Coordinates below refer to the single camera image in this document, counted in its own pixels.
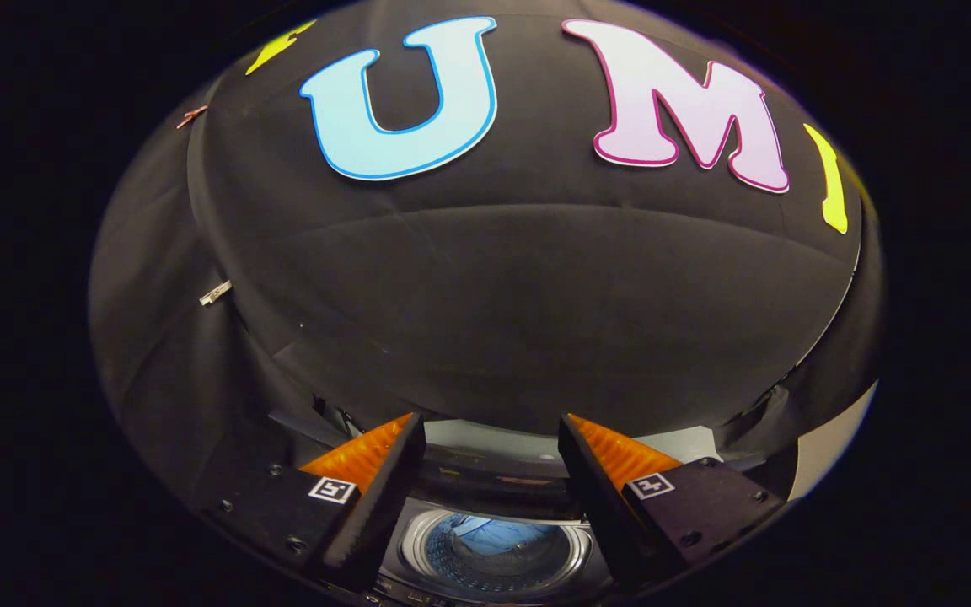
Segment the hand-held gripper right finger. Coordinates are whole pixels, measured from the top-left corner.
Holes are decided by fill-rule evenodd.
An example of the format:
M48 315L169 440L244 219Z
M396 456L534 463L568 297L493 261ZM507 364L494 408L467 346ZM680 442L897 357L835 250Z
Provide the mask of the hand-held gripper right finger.
M683 464L566 412L558 449L569 488L621 590L671 583L755 535L785 500L717 458Z

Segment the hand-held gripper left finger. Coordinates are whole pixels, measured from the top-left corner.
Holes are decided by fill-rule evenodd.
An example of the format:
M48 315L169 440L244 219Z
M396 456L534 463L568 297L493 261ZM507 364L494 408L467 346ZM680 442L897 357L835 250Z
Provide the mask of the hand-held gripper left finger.
M199 480L199 512L280 572L362 593L378 575L425 449L415 412L301 466L250 456L224 439Z

